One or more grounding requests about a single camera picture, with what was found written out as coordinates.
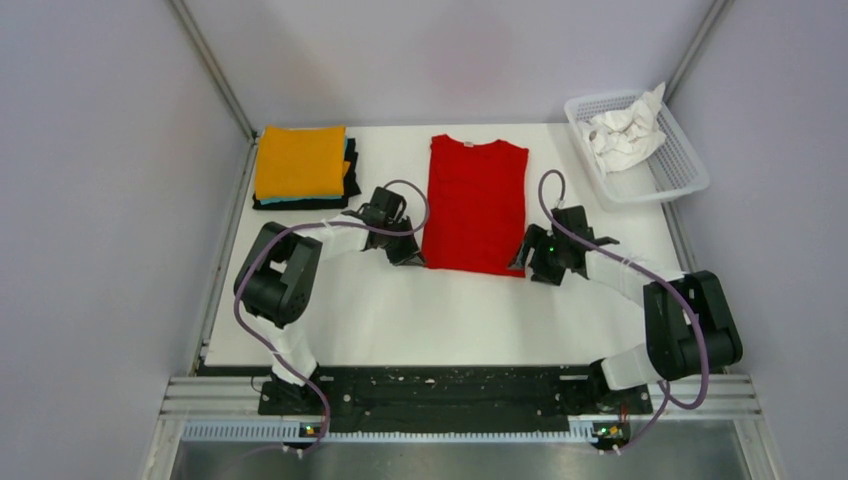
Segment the red t shirt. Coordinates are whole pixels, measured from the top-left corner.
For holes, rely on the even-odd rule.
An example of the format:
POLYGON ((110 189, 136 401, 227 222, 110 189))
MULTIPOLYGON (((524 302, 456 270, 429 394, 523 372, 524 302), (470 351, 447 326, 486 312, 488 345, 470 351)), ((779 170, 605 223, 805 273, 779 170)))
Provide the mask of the red t shirt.
POLYGON ((529 150, 505 140, 431 138, 422 253, 430 269, 523 278, 510 264, 526 229, 529 150))

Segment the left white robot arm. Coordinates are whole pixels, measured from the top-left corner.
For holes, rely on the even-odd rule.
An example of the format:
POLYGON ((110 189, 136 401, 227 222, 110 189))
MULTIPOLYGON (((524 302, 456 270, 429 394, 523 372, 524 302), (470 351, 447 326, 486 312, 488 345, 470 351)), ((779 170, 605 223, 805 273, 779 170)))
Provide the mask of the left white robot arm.
POLYGON ((263 386, 265 414, 328 414, 329 400, 313 375, 318 367, 301 320, 309 305, 321 262, 341 255, 384 251, 393 266, 422 266, 405 198, 389 185, 374 190, 355 210, 321 221, 283 226, 268 222, 259 230, 234 282, 237 324, 272 359, 263 386))

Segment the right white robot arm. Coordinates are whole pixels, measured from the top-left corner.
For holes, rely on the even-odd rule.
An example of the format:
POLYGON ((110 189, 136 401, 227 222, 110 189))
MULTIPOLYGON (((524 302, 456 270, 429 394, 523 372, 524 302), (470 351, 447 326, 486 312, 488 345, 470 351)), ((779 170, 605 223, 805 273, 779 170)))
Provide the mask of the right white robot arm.
POLYGON ((586 397, 612 412, 627 390, 657 383, 672 404, 694 410, 706 399, 710 372, 741 359, 743 347, 718 277, 706 270, 661 270, 598 237, 583 207, 547 212, 551 226, 530 225, 510 270, 534 282, 561 285, 568 273, 606 286, 642 311, 645 339, 590 365, 586 397))

